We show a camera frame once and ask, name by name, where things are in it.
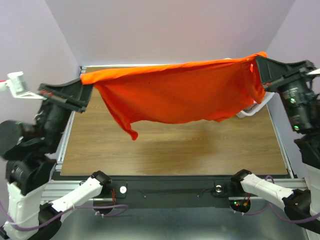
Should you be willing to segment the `orange t shirt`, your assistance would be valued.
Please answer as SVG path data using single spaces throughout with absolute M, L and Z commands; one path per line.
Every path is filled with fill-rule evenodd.
M 257 57 L 112 68 L 85 73 L 80 80 L 100 93 L 117 124 L 132 140 L 132 124 L 221 122 L 265 97 Z

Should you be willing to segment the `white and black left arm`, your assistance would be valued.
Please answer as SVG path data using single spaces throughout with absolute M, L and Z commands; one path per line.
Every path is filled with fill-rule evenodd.
M 83 113 L 93 86 L 80 79 L 60 84 L 41 84 L 42 99 L 33 124 L 6 120 L 0 125 L 0 155 L 6 161 L 5 178 L 9 194 L 7 220 L 0 228 L 4 240 L 49 240 L 66 217 L 95 197 L 111 193 L 111 178 L 94 172 L 82 185 L 50 203 L 42 194 L 57 161 L 57 151 L 72 112 Z

